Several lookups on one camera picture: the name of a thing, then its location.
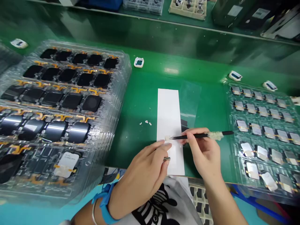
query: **clear plastic tray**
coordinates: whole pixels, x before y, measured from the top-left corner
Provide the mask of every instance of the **clear plastic tray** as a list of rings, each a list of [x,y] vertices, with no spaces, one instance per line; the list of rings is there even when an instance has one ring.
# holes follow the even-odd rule
[[[300,143],[290,136],[291,133],[300,135],[300,120],[293,102],[282,93],[271,93],[266,89],[238,82],[225,82],[224,88],[229,109],[229,124],[234,131],[231,137],[231,155],[239,183],[254,188],[255,192],[261,190],[262,193],[274,195],[276,199],[282,197],[285,199],[283,202],[288,202],[300,191],[299,184],[293,177],[294,174],[300,173],[297,162]],[[288,113],[292,120],[286,121],[284,113]],[[286,132],[287,138],[284,138],[280,131]],[[245,144],[247,149],[252,151],[245,152]],[[267,154],[260,155],[261,149],[265,149]],[[274,150],[281,157],[274,157]],[[285,152],[295,155],[294,164],[289,161]],[[247,174],[247,162],[257,166],[259,179],[251,178]],[[265,186],[261,177],[265,172],[270,173],[278,185],[277,190],[272,192]],[[280,174],[291,179],[292,193],[282,188]]]
[[[102,59],[99,64],[89,61],[92,55]],[[117,64],[108,65],[109,59]],[[49,40],[6,71],[0,84],[0,165],[12,161],[14,171],[0,174],[1,196],[61,207],[94,188],[131,70],[121,51]],[[82,74],[90,80],[78,84]],[[98,76],[104,81],[96,81]]]

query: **right hand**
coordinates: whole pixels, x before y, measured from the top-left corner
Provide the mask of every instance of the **right hand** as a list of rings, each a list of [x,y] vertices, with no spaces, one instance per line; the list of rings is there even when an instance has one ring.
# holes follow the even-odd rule
[[[195,138],[194,134],[208,133],[209,129],[192,128],[187,129],[182,135],[187,135],[187,141],[191,147],[194,163],[205,184],[213,187],[223,182],[221,174],[220,147],[217,142],[209,137]]]

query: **sticker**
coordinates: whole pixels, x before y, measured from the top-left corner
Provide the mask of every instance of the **sticker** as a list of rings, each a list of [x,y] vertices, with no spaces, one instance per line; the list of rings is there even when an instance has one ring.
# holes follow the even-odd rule
[[[247,162],[246,163],[247,174],[250,178],[259,180],[257,165],[254,163]]]
[[[256,114],[255,106],[253,104],[247,103],[246,108],[249,113]]]
[[[265,95],[267,103],[275,104],[275,100],[272,95]]]
[[[293,143],[296,145],[300,145],[300,136],[296,133],[290,133],[291,139],[293,139]]]
[[[244,93],[245,97],[247,97],[247,98],[252,97],[251,91],[249,89],[243,89],[243,93]]]
[[[236,17],[242,9],[243,7],[241,6],[233,5],[231,10],[227,13],[227,15]]]
[[[242,132],[248,132],[247,124],[243,120],[237,120],[237,127]]]
[[[288,123],[294,122],[293,118],[291,117],[291,115],[288,112],[283,112],[282,115],[283,115],[285,122],[288,122]]]
[[[261,115],[261,116],[263,116],[263,117],[268,117],[268,112],[267,112],[267,109],[266,109],[266,107],[261,107],[261,106],[259,106],[258,107],[258,112],[259,112],[259,114]]]
[[[263,161],[268,161],[268,151],[267,149],[257,145],[256,147],[257,157]]]
[[[274,119],[281,119],[277,109],[270,109],[270,113]]]
[[[277,130],[277,134],[280,141],[289,143],[288,134],[285,131]]]
[[[263,127],[263,130],[264,130],[265,136],[267,138],[275,139],[275,134],[274,134],[274,131],[273,131],[272,128],[270,128],[270,127]]]
[[[284,151],[285,157],[287,158],[287,162],[291,165],[298,166],[298,162],[296,160],[296,156],[291,151]]]
[[[262,135],[262,130],[260,128],[260,126],[256,123],[251,123],[250,126],[252,127],[252,133],[254,135],[259,135],[261,136]]]
[[[270,10],[266,10],[266,9],[263,9],[263,8],[258,8],[256,10],[256,12],[252,15],[252,17],[255,17],[257,19],[263,19],[266,17],[266,15],[268,15],[270,12]]]
[[[254,96],[256,100],[260,100],[260,101],[263,100],[263,96],[260,92],[254,92]]]
[[[235,95],[241,95],[241,91],[239,87],[231,87],[231,90]]]
[[[279,181],[282,183],[281,184],[281,188],[291,194],[293,194],[293,190],[292,190],[292,181],[290,178],[288,178],[285,175],[279,174]]]
[[[54,170],[54,175],[68,178],[71,175],[78,159],[79,159],[78,154],[65,152],[62,155],[60,161],[58,162],[59,167],[55,168]]]
[[[285,103],[285,100],[282,100],[282,99],[277,99],[277,105],[280,107],[280,108],[287,108],[287,104]]]
[[[254,156],[252,147],[248,142],[241,143],[241,148],[242,148],[243,153],[246,157]]]
[[[282,154],[279,151],[276,151],[275,149],[271,149],[271,156],[272,156],[272,161],[275,163],[278,163],[280,165],[283,165],[283,159],[282,159]]]
[[[278,186],[277,186],[275,180],[273,179],[273,177],[271,176],[271,174],[269,172],[263,173],[261,177],[263,179],[263,182],[265,183],[265,186],[270,191],[275,191],[278,189]]]
[[[234,101],[235,108],[239,111],[244,111],[244,105],[241,101]]]

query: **hand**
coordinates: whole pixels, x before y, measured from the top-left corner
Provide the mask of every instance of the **hand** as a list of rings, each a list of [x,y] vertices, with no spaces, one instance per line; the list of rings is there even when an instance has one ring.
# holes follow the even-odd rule
[[[145,204],[159,189],[167,175],[167,150],[172,144],[155,142],[140,151],[130,163],[122,179],[113,188],[108,210],[114,219],[121,219]]]
[[[181,140],[181,143],[185,144],[188,141],[199,174],[202,176],[205,184],[212,187],[223,182],[220,147],[215,140],[209,137],[196,139],[194,136],[194,134],[208,132],[209,129],[207,128],[188,129],[182,133],[182,135],[187,135],[187,140]]]

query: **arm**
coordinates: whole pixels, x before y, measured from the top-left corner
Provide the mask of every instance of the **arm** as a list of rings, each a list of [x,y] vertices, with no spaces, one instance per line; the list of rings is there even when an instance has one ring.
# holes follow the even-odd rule
[[[247,225],[222,178],[219,145],[208,137],[196,139],[193,135],[207,132],[207,128],[195,128],[186,130],[183,135],[187,135],[195,166],[204,180],[213,221],[217,225]]]
[[[130,163],[122,179],[112,190],[107,205],[110,215],[119,220],[133,210],[145,204],[159,189],[167,175],[169,161],[167,150],[172,144],[163,145],[164,141],[155,142],[140,151]],[[95,205],[95,221],[98,225],[106,224],[99,207],[102,199]],[[89,201],[72,218],[73,225],[95,225],[92,220],[93,205]]]

